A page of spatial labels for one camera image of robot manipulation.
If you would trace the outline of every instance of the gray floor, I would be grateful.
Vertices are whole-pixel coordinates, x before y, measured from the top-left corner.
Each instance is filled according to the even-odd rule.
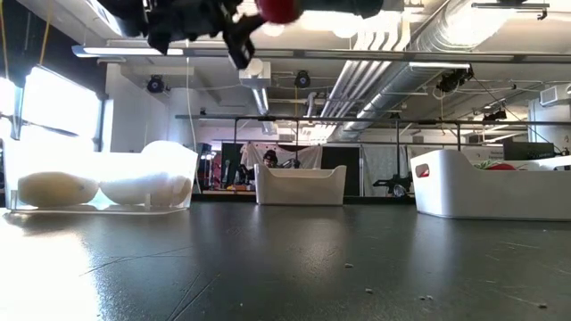
[[[409,206],[4,215],[0,319],[568,320],[570,245],[569,223]]]

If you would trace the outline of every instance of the ceiling light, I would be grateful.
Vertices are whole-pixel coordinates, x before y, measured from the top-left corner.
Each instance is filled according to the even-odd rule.
[[[474,3],[472,8],[477,9],[517,9],[517,10],[542,10],[550,8],[549,4],[501,4],[501,3]]]
[[[84,47],[83,51],[87,55],[96,56],[129,56],[129,55],[149,55],[162,56],[162,53],[152,48],[117,48],[117,47]],[[169,49],[167,55],[183,55],[182,49]]]
[[[266,23],[261,26],[261,31],[270,37],[278,37],[284,32],[284,25]]]
[[[454,62],[410,62],[410,67],[418,68],[446,68],[446,69],[468,69],[469,63],[454,63]]]

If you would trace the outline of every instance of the robotic arm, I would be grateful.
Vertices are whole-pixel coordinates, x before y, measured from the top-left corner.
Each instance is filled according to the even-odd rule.
[[[255,49],[250,35],[266,22],[290,23],[305,10],[350,12],[363,18],[376,15],[384,0],[256,0],[259,14],[237,16],[243,0],[91,0],[117,22],[124,37],[147,37],[149,46],[166,54],[173,41],[216,37],[220,32],[230,59],[245,69]]]

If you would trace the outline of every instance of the white plastic bin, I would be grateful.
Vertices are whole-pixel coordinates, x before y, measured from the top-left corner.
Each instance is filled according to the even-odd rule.
[[[261,205],[343,205],[346,166],[336,169],[269,169],[255,164]]]
[[[476,169],[453,150],[413,158],[417,209],[446,218],[571,219],[571,171],[553,171],[571,158],[528,163],[535,170]]]

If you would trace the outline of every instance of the bright window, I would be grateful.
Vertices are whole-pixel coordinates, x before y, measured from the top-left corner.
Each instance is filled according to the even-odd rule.
[[[22,127],[22,140],[80,144],[94,150],[98,138],[101,101],[95,93],[49,70],[34,68],[26,77],[22,118],[26,121],[62,129],[79,135],[69,138],[45,129]]]

